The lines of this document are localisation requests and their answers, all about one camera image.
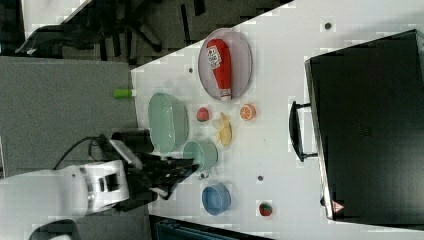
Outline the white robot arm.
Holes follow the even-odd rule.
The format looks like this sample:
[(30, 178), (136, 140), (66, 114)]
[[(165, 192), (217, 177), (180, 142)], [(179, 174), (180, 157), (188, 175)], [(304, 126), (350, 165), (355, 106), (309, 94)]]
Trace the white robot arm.
[(167, 199), (176, 185), (198, 170), (193, 159), (150, 155), (71, 165), (9, 176), (1, 180), (1, 240), (51, 240), (69, 236), (81, 218), (114, 207), (128, 211), (132, 201), (158, 189)]

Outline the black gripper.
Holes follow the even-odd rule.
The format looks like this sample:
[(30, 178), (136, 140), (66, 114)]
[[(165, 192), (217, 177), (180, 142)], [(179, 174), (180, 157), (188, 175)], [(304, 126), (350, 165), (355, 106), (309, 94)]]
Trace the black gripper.
[(138, 154), (143, 166), (125, 164), (129, 198), (116, 205), (118, 211), (128, 212), (155, 201), (168, 200), (176, 187), (195, 173), (199, 165), (194, 159), (162, 159), (152, 154)]

